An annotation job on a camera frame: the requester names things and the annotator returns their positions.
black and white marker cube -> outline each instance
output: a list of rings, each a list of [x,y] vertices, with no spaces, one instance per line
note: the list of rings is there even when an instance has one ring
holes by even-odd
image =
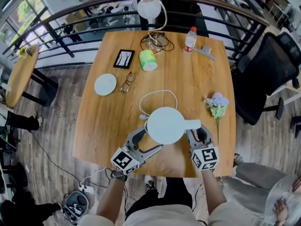
[[[111,158],[113,166],[122,172],[124,175],[138,169],[140,167],[139,161],[132,157],[129,153],[122,148],[118,148]]]
[[[194,150],[191,159],[200,171],[214,169],[220,160],[218,148],[214,146]]]

window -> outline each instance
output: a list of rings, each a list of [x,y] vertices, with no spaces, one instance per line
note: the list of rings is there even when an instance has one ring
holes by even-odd
[[[51,14],[48,10],[44,9],[45,7],[46,6],[42,0],[23,0],[0,26],[0,39],[9,46],[20,35],[26,32],[26,30],[34,26],[36,22],[40,22],[50,17]],[[52,21],[50,25],[53,28],[57,28],[59,26],[56,21]],[[47,32],[47,30],[44,26],[37,28],[35,31],[32,31],[27,35],[21,43],[21,46],[25,44],[42,44],[52,40],[53,37],[50,34],[46,34],[35,41],[31,41],[45,32]],[[53,46],[52,43],[45,43],[40,47],[40,51],[46,50],[51,46]]]

power strip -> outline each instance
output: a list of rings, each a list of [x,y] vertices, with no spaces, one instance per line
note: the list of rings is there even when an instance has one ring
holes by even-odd
[[[95,189],[91,186],[85,186],[80,184],[79,190],[84,194],[94,195],[96,193]]]

watch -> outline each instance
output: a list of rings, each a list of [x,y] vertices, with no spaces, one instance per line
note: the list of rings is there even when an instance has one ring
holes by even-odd
[[[127,175],[124,175],[120,171],[116,171],[116,170],[112,170],[111,178],[116,178],[116,179],[119,179],[119,180],[124,181],[124,182],[127,181]]]

plastic water bottle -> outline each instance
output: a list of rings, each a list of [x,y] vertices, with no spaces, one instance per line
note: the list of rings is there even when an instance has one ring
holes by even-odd
[[[190,31],[186,36],[185,45],[183,48],[184,53],[191,53],[194,49],[196,41],[197,41],[197,28],[191,27]]]

